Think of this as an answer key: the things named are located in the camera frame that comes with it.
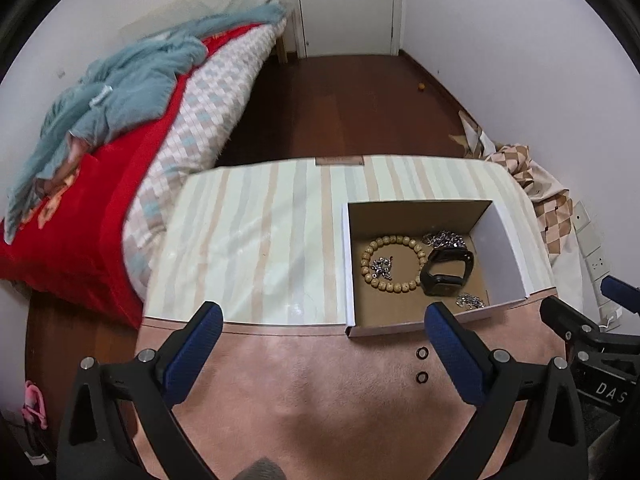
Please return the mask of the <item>small silver earring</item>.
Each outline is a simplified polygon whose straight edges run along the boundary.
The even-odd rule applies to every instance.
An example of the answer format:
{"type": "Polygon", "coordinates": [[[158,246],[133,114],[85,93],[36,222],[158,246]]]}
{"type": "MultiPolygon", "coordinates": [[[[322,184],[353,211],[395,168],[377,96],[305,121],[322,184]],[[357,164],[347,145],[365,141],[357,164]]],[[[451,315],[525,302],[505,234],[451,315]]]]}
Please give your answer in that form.
{"type": "Polygon", "coordinates": [[[484,301],[479,296],[468,294],[467,292],[457,296],[456,304],[465,311],[478,310],[485,307],[484,301]]]}

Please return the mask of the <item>white power strip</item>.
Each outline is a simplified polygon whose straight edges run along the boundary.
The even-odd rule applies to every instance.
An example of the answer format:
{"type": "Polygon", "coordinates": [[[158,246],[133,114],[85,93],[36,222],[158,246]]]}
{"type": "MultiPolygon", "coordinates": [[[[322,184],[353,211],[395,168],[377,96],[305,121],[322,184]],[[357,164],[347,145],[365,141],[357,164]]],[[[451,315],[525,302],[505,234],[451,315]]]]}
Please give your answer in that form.
{"type": "Polygon", "coordinates": [[[610,275],[610,266],[596,225],[591,221],[587,209],[580,200],[574,203],[572,223],[582,254],[582,262],[587,271],[594,304],[597,306],[599,324],[602,330],[609,332],[620,326],[622,308],[616,307],[614,302],[601,292],[603,280],[610,275]]]}

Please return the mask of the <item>black smart watch band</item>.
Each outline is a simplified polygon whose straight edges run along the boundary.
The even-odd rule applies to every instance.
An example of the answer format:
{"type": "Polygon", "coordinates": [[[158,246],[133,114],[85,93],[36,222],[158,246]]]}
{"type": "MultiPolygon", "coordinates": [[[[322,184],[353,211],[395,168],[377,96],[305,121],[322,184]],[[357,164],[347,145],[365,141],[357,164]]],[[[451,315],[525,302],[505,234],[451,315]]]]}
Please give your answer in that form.
{"type": "Polygon", "coordinates": [[[427,257],[419,278],[426,296],[456,296],[474,269],[472,252],[463,248],[436,248],[427,257]]]}

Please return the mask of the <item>beige checkered cloth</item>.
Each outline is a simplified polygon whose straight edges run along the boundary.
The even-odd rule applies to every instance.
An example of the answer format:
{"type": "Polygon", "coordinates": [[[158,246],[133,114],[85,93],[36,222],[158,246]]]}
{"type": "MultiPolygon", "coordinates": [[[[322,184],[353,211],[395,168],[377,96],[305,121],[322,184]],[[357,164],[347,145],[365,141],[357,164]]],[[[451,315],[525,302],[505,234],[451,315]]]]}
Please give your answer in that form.
{"type": "Polygon", "coordinates": [[[530,157],[526,145],[503,145],[486,160],[503,166],[532,202],[542,241],[554,263],[572,232],[570,190],[530,157]]]}

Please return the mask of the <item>white cardboard box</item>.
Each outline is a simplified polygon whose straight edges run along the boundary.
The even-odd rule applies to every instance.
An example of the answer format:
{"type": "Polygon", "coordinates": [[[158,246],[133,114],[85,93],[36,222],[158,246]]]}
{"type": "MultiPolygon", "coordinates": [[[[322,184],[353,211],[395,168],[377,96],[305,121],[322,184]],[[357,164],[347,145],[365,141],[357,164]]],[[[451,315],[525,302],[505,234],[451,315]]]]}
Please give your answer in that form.
{"type": "Polygon", "coordinates": [[[349,338],[420,330],[434,301],[466,322],[530,295],[492,200],[348,203],[343,233],[349,338]]]}

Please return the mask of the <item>pink slipper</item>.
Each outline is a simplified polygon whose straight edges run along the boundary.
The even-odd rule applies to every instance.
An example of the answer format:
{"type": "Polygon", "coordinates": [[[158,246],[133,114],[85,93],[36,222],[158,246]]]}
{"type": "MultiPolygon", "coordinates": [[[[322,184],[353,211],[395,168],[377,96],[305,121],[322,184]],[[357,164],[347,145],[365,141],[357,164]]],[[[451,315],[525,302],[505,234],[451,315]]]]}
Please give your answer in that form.
{"type": "Polygon", "coordinates": [[[41,390],[30,380],[25,382],[24,403],[21,409],[24,421],[46,430],[48,428],[46,407],[41,390]]]}

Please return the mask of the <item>red bed blanket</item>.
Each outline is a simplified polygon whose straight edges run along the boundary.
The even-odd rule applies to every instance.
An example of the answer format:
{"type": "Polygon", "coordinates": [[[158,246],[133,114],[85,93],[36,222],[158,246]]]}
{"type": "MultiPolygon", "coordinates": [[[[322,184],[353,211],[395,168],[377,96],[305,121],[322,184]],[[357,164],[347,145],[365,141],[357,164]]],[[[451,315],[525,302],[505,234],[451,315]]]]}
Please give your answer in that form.
{"type": "Polygon", "coordinates": [[[122,230],[143,177],[178,116],[188,75],[178,78],[161,118],[145,122],[80,161],[58,202],[48,198],[1,245],[1,278],[48,292],[116,323],[138,328],[122,230]]]}

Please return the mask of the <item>torn cardboard pieces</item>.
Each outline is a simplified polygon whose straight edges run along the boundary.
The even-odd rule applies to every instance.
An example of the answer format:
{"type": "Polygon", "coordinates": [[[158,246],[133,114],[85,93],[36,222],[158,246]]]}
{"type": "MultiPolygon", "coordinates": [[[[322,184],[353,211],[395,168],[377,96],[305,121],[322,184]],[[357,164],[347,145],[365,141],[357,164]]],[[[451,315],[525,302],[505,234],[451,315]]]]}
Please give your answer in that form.
{"type": "Polygon", "coordinates": [[[498,152],[497,145],[467,112],[459,110],[458,115],[463,132],[450,134],[449,139],[463,148],[464,158],[486,159],[498,152]]]}

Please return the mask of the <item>checkered bed mattress cover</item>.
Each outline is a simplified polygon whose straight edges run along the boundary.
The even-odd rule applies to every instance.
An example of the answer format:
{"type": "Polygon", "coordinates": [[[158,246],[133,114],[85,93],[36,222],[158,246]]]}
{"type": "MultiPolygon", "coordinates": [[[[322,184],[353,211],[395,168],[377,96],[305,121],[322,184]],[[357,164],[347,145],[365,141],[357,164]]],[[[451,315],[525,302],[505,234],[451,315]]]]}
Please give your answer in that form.
{"type": "Polygon", "coordinates": [[[178,115],[137,189],[122,228],[125,268],[140,300],[145,300],[156,253],[186,179],[214,166],[285,26],[282,18],[240,32],[216,47],[186,81],[178,115]]]}

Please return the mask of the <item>teal quilted blanket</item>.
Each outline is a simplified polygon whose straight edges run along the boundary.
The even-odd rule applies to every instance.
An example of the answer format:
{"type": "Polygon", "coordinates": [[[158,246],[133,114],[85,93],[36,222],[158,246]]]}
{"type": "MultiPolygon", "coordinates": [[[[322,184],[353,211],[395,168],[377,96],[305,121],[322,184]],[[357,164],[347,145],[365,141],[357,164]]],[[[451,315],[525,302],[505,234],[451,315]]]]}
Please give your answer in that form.
{"type": "Polygon", "coordinates": [[[70,140],[99,148],[134,127],[161,118],[178,78],[206,60],[205,39],[245,25],[277,25],[285,17],[285,7],[277,1],[247,11],[212,14],[94,61],[47,111],[39,140],[9,190],[3,240],[14,241],[21,221],[40,201],[37,183],[52,179],[66,162],[70,140]]]}

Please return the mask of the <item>white door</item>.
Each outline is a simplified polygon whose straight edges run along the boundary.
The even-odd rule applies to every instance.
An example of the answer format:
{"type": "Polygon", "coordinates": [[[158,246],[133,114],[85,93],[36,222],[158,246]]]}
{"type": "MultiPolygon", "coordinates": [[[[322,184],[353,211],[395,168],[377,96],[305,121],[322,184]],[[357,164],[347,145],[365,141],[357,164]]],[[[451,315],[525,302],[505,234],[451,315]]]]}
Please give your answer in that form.
{"type": "Polygon", "coordinates": [[[395,55],[402,0],[294,0],[294,34],[301,58],[395,55]]]}

